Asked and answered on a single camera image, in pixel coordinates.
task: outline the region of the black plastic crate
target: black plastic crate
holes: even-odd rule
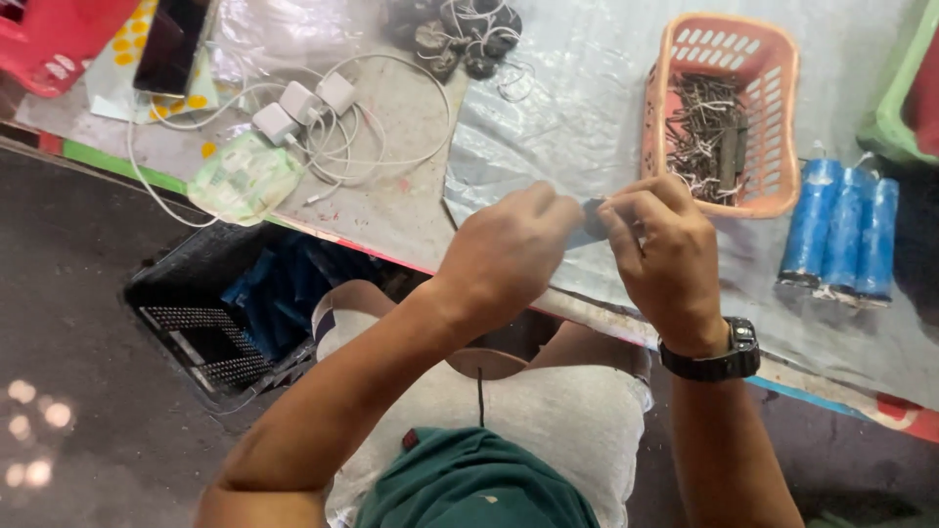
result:
[[[265,247],[289,233],[270,223],[204,227],[124,289],[126,305],[210,412],[234,412],[292,383],[315,362],[312,339],[276,364],[267,361],[244,338],[244,315],[220,299]]]

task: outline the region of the green plastic crate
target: green plastic crate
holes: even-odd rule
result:
[[[924,154],[916,146],[913,131],[903,122],[903,104],[919,73],[919,65],[939,25],[939,0],[916,2],[897,32],[878,81],[877,106],[861,119],[857,143],[897,163],[922,161],[939,165],[939,158]]]

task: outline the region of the hand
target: hand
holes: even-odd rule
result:
[[[574,198],[543,181],[509,193],[460,226],[425,285],[470,339],[495,330],[545,293],[583,216]]]
[[[669,350],[688,357],[728,353],[720,316],[717,237],[674,175],[629,185],[597,210],[607,226],[626,293]],[[636,231],[644,229],[640,247]]]

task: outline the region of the yellow polka dot paper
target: yellow polka dot paper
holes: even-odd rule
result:
[[[212,82],[208,52],[202,49],[195,60],[195,72],[189,93],[183,99],[154,97],[154,106],[135,107],[133,75],[146,46],[157,0],[144,0],[131,17],[117,30],[114,38],[95,59],[85,74],[91,113],[144,124],[161,117],[176,116],[194,110],[218,108],[219,94]]]

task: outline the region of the pink plastic basket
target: pink plastic basket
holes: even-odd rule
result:
[[[55,97],[85,73],[140,0],[0,2],[0,70],[26,89]]]
[[[673,145],[665,119],[681,106],[672,77],[705,73],[736,77],[748,117],[746,184],[735,206],[697,201],[705,214],[773,218],[793,208],[801,179],[793,147],[795,83],[799,54],[793,40],[768,23],[715,13],[688,13],[665,28],[658,62],[646,84],[642,128],[645,178],[666,171]]]

